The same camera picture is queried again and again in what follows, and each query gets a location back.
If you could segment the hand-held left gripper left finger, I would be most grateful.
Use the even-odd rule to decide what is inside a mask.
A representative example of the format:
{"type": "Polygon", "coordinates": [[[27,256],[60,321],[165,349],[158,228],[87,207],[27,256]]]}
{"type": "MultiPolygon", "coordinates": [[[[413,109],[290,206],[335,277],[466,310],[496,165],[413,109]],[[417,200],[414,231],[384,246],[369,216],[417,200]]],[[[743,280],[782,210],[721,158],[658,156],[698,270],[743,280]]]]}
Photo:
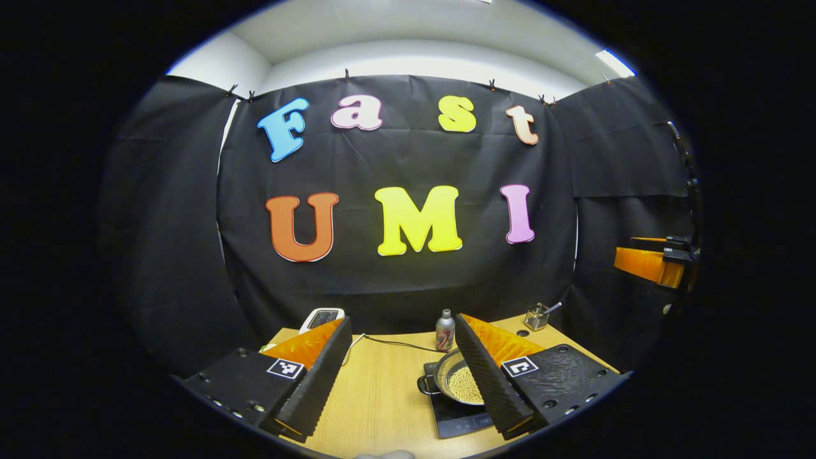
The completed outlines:
{"type": "Polygon", "coordinates": [[[182,386],[242,424],[304,442],[317,429],[352,341],[350,317],[342,317],[263,352],[238,348],[182,386]]]}

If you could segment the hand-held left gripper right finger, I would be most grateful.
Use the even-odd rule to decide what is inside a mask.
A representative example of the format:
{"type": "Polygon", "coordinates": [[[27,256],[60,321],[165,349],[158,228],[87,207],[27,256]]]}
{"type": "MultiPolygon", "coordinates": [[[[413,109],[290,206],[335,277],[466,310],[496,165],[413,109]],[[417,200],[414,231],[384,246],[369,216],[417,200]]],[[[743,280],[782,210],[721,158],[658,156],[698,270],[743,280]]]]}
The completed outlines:
{"type": "Polygon", "coordinates": [[[632,375],[568,343],[539,346],[466,314],[455,316],[455,328],[458,350],[507,441],[574,418],[632,375]]]}

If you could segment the pile of soybeans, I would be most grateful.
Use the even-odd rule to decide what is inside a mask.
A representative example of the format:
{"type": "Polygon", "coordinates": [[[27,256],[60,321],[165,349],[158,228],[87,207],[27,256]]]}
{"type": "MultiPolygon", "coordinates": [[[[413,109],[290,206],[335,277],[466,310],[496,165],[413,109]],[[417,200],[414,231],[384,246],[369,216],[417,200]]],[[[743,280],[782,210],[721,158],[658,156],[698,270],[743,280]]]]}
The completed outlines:
{"type": "Polygon", "coordinates": [[[469,405],[483,405],[484,400],[478,389],[475,378],[468,366],[452,371],[449,374],[447,387],[453,398],[469,405]]]}

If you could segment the stainless steel pot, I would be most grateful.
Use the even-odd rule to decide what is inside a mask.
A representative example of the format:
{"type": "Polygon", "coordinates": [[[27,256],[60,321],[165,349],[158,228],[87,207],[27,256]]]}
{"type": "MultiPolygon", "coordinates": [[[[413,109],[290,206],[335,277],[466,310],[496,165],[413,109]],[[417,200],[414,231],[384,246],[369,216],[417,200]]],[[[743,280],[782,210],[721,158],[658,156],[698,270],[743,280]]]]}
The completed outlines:
{"type": "Polygon", "coordinates": [[[453,398],[451,392],[447,387],[449,374],[462,366],[468,366],[460,349],[455,349],[442,357],[437,363],[432,365],[432,372],[430,375],[423,375],[417,380],[418,390],[423,395],[445,395],[457,403],[461,403],[453,398]]]}

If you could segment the black induction cooktop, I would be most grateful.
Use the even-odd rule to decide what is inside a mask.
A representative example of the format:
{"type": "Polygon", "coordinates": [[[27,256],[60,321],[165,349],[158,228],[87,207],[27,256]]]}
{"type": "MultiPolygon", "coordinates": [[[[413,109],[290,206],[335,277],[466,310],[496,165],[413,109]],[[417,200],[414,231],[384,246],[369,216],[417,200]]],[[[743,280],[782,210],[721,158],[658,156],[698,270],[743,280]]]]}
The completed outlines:
{"type": "Polygon", "coordinates": [[[450,439],[469,435],[493,426],[493,420],[482,405],[467,405],[444,395],[434,381],[436,363],[423,364],[423,377],[417,381],[421,393],[428,395],[437,436],[450,439]]]}

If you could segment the printed metal drink bottle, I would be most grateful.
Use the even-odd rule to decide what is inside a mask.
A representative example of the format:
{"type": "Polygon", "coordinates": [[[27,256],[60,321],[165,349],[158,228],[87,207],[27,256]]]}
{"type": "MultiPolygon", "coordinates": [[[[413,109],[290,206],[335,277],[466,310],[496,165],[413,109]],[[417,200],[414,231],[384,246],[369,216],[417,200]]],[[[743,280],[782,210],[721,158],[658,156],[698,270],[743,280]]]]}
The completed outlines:
{"type": "Polygon", "coordinates": [[[435,347],[437,351],[446,353],[453,348],[455,341],[455,320],[450,310],[441,311],[441,316],[436,322],[435,347]]]}

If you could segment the white toaster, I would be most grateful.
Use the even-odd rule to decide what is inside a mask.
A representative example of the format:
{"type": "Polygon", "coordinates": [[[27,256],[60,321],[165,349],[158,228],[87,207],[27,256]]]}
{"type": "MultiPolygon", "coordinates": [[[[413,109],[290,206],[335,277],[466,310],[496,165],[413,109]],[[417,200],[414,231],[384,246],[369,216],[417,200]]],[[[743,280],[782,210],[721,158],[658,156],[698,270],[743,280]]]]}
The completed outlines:
{"type": "Polygon", "coordinates": [[[304,320],[303,324],[298,329],[298,334],[302,335],[306,332],[311,331],[318,326],[324,325],[326,323],[343,319],[345,317],[345,311],[341,308],[318,308],[312,310],[306,320],[304,320]]]}

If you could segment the small ceiling light panel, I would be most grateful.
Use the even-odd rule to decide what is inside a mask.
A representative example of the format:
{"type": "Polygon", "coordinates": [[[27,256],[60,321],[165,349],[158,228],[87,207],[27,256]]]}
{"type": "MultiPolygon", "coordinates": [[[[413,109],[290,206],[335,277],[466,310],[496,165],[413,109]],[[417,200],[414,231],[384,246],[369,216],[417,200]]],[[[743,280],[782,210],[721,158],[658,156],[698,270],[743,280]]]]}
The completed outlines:
{"type": "Polygon", "coordinates": [[[603,62],[611,71],[617,73],[620,78],[636,76],[636,73],[629,67],[629,65],[625,64],[620,60],[620,58],[618,58],[617,55],[613,54],[609,50],[601,50],[600,52],[597,52],[595,57],[603,62]]]}

